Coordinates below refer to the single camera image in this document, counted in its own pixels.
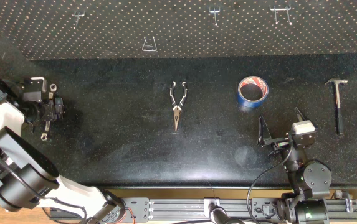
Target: tape roll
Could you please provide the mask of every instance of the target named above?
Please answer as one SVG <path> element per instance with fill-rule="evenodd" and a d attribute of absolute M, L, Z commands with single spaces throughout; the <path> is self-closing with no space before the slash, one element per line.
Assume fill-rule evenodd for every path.
<path fill-rule="evenodd" d="M 268 85 L 262 78 L 246 77 L 240 81 L 238 86 L 238 102 L 246 108 L 256 108 L 264 102 L 268 92 Z"/>

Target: black tabletop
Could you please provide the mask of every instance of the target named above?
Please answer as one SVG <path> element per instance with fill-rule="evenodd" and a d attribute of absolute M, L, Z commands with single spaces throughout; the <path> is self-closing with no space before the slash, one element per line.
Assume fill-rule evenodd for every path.
<path fill-rule="evenodd" d="M 61 175 L 99 187 L 249 187 L 280 162 L 257 147 L 262 114 L 273 137 L 297 121 L 297 106 L 317 126 L 307 149 L 332 169 L 332 187 L 357 188 L 357 54 L 139 60 L 42 60 L 31 70 L 56 83 L 65 118 L 22 137 L 49 157 Z M 238 109 L 239 82 L 262 77 L 269 95 L 262 106 Z M 336 135 L 335 96 L 340 86 L 345 135 Z M 187 82 L 188 98 L 174 131 L 172 81 Z M 177 98 L 182 88 L 176 88 Z M 282 167 L 259 187 L 288 187 Z"/>

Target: pliers handle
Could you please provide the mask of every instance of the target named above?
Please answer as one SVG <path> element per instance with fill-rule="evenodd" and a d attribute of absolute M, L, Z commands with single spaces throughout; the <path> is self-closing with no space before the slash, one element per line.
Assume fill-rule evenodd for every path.
<path fill-rule="evenodd" d="M 184 106 L 184 103 L 186 101 L 186 93 L 188 91 L 188 89 L 186 88 L 186 82 L 183 82 L 183 88 L 184 88 L 184 95 L 181 98 L 181 100 L 179 101 L 178 105 L 176 100 L 174 99 L 174 89 L 176 86 L 176 82 L 173 81 L 173 83 L 171 84 L 170 87 L 170 101 L 171 101 L 171 106 L 173 107 L 173 110 L 175 110 L 176 108 L 178 108 L 179 110 L 182 109 L 182 107 Z"/>

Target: blue tape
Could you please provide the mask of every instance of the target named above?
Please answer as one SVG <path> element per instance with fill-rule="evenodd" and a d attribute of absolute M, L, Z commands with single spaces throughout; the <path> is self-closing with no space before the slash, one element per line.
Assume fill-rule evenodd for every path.
<path fill-rule="evenodd" d="M 244 98 L 244 96 L 242 95 L 242 93 L 240 91 L 240 88 L 242 86 L 248 85 L 248 84 L 257 85 L 261 89 L 261 91 L 263 93 L 261 99 L 248 100 L 248 99 Z M 262 78 L 256 77 L 256 76 L 246 77 L 242 81 L 240 81 L 239 86 L 238 86 L 238 92 L 237 92 L 238 102 L 241 106 L 245 106 L 247 108 L 256 108 L 264 102 L 264 100 L 268 96 L 268 92 L 269 92 L 268 85 Z"/>

